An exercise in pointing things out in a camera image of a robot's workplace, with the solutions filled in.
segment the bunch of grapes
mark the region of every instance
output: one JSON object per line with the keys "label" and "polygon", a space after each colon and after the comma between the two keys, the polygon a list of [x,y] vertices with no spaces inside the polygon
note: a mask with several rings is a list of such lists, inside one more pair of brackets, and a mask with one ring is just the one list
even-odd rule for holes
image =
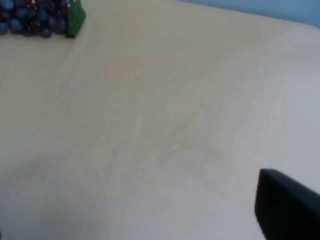
{"label": "bunch of grapes", "polygon": [[0,0],[0,34],[68,34],[69,0]]}

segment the beige tablecloth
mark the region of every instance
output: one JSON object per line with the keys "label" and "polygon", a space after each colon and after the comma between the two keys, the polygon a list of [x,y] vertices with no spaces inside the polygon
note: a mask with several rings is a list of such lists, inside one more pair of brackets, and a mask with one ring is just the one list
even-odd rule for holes
{"label": "beige tablecloth", "polygon": [[262,240],[260,168],[320,192],[320,31],[82,0],[76,39],[0,37],[4,240]]}

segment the black object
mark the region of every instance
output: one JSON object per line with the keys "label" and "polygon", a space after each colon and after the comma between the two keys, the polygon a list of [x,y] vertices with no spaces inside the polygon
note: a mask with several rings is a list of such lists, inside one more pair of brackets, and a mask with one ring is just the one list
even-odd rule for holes
{"label": "black object", "polygon": [[277,170],[260,171],[255,215],[267,240],[320,240],[320,195]]}

